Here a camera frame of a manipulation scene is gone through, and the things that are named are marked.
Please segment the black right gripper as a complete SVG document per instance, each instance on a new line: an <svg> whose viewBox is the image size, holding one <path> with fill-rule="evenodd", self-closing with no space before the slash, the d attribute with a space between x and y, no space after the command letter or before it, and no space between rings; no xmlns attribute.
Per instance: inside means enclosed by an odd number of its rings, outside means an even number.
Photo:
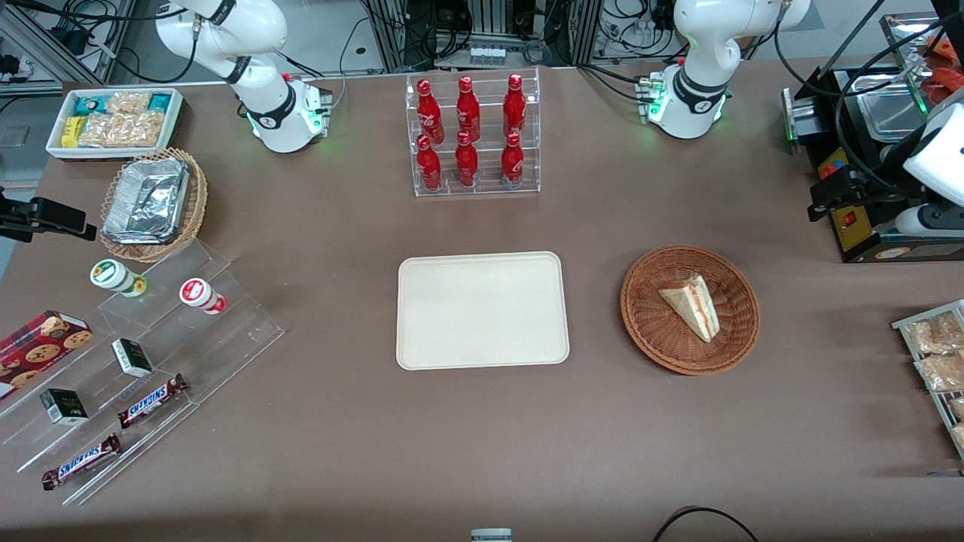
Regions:
<svg viewBox="0 0 964 542"><path fill-rule="evenodd" d="M87 214L75 207L46 198L8 199L1 187L1 236L31 243L35 233L61 233L86 241L96 240L97 229Z"/></svg>

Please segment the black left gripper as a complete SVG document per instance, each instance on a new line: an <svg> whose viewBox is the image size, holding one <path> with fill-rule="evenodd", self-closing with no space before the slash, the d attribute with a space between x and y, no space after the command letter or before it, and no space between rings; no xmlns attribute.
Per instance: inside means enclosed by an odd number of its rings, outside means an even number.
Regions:
<svg viewBox="0 0 964 542"><path fill-rule="evenodd" d="M841 166L810 186L808 219L816 223L830 212L849 206L859 199L859 206L867 212L897 212L920 203L926 189L915 179L896 181L861 181L853 166Z"/></svg>

